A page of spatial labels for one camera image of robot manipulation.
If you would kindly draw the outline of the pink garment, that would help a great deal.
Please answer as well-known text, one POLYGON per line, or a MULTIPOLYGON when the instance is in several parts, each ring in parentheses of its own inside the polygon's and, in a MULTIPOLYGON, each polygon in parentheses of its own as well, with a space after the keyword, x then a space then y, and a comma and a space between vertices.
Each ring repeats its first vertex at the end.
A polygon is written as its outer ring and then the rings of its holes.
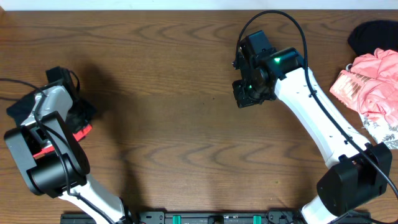
POLYGON ((377 48, 356 57, 330 88, 349 109, 373 121, 397 125, 397 52, 377 48))

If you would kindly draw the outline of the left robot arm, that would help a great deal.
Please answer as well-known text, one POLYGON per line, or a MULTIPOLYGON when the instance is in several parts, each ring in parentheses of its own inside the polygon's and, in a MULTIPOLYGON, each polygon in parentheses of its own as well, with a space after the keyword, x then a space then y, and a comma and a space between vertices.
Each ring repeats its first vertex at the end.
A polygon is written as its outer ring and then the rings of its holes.
POLYGON ((16 127, 4 135, 29 190, 76 205, 61 223, 139 223, 122 199, 91 174, 79 142, 91 131, 95 108, 80 97, 80 81, 62 67, 46 71, 48 83, 15 100, 6 113, 16 127))

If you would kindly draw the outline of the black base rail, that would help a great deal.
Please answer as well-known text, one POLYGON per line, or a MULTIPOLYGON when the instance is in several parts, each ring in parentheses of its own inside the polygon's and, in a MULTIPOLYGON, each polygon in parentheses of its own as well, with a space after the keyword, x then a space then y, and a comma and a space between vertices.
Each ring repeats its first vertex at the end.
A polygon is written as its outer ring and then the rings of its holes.
MULTIPOLYGON (((331 223, 371 223, 369 212, 349 214, 331 223)), ((266 213, 170 213, 142 212, 138 215, 140 224, 296 224, 305 223, 299 212, 292 210, 270 210, 266 213)), ((62 214, 61 224, 96 223, 83 213, 62 214)))

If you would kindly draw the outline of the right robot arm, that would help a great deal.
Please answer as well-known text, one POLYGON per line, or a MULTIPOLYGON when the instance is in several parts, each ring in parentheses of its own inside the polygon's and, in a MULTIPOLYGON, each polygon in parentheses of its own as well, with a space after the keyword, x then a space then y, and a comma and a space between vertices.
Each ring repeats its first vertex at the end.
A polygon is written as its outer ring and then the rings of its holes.
POLYGON ((237 106, 283 102, 325 161, 328 170, 317 183, 317 196, 300 211, 303 222, 333 223, 385 193, 392 152, 383 143, 372 145, 345 120, 295 48, 278 51, 257 31, 239 41, 237 69, 242 76, 233 82, 237 106))

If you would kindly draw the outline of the black leggings red waistband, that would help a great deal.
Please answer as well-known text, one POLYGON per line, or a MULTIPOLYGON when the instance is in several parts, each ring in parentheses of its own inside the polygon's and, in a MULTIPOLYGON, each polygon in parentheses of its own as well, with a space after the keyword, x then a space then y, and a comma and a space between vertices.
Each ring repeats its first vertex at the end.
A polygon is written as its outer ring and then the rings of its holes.
MULTIPOLYGON (((28 117, 34 105, 34 92, 31 92, 8 107, 6 113, 16 122, 17 126, 20 126, 28 117)), ((92 130, 90 121, 95 113, 96 108, 82 97, 79 97, 68 111, 65 123, 78 142, 92 130)))

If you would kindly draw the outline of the black garment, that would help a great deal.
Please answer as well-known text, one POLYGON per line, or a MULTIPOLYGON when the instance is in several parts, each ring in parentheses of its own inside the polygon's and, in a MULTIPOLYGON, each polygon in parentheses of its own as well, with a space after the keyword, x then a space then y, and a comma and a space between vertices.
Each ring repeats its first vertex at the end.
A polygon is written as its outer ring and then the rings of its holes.
POLYGON ((397 51, 397 21, 369 21, 357 26, 348 37, 348 45, 357 55, 376 49, 397 51))

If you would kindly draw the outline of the white floral garment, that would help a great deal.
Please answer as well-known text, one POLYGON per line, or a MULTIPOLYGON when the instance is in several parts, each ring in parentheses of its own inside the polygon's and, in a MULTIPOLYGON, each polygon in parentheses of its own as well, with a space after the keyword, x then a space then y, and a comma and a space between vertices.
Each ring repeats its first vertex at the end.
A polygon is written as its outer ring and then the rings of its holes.
POLYGON ((373 121, 360 115, 364 128, 376 143, 383 142, 390 150, 397 150, 397 126, 391 126, 385 119, 373 121))

